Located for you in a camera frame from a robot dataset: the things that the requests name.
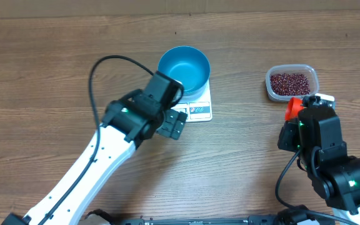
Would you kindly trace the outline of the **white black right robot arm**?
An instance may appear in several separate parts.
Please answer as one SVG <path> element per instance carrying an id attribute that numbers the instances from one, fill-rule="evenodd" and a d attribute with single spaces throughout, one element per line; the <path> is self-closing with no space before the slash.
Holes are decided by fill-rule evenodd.
<path id="1" fill-rule="evenodd" d="M 317 195 L 342 224 L 360 224 L 360 158 L 350 156 L 331 107 L 305 107 L 284 123 L 277 142 L 292 151 Z"/>

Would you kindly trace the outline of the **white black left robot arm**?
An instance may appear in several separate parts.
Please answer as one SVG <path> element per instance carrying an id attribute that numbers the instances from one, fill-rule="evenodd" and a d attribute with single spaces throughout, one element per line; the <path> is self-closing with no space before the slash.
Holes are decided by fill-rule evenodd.
<path id="1" fill-rule="evenodd" d="M 84 152 L 52 191 L 24 216 L 11 213 L 4 224 L 78 224 L 113 172 L 155 133 L 174 140 L 186 114 L 173 109 L 184 88 L 157 71 L 144 89 L 108 104 Z"/>

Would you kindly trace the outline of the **red measuring scoop blue handle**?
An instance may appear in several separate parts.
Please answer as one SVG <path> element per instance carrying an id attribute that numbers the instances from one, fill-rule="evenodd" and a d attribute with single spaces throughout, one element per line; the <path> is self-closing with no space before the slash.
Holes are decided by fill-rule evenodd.
<path id="1" fill-rule="evenodd" d="M 303 110 L 303 100 L 292 97 L 287 104 L 286 113 L 285 113 L 285 120 L 290 121 L 298 116 L 298 112 Z"/>

